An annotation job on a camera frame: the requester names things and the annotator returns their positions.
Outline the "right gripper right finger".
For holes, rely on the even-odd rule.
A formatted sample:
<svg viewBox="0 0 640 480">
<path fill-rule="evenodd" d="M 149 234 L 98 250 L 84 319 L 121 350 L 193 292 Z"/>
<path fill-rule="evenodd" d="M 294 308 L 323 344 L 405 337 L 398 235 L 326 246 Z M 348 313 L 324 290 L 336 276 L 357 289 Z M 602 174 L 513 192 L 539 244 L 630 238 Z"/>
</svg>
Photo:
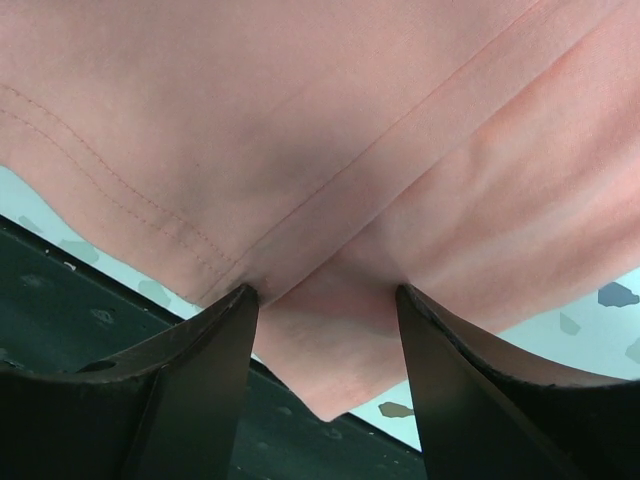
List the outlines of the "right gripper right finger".
<svg viewBox="0 0 640 480">
<path fill-rule="evenodd" d="M 639 384 L 516 347 L 413 286 L 395 293 L 431 479 L 635 479 Z"/>
</svg>

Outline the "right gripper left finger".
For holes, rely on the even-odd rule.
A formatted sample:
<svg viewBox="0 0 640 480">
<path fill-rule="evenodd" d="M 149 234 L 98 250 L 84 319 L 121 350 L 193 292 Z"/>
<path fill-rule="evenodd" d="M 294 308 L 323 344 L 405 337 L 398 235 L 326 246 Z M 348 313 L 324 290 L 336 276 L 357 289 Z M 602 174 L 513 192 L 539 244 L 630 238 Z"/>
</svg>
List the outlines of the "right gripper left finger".
<svg viewBox="0 0 640 480">
<path fill-rule="evenodd" d="M 256 332 L 243 285 L 76 373 L 1 372 L 5 479 L 224 479 Z"/>
</svg>

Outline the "salmon pink t shirt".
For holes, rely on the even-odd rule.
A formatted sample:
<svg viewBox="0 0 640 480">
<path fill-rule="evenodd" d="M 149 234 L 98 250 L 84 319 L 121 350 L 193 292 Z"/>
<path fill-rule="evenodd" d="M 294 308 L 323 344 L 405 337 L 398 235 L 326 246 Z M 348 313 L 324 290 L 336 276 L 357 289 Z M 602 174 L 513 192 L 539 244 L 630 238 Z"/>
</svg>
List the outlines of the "salmon pink t shirt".
<svg viewBox="0 0 640 480">
<path fill-rule="evenodd" d="M 493 333 L 639 264 L 635 1 L 5 1 L 1 163 L 329 421 L 395 288 Z"/>
</svg>

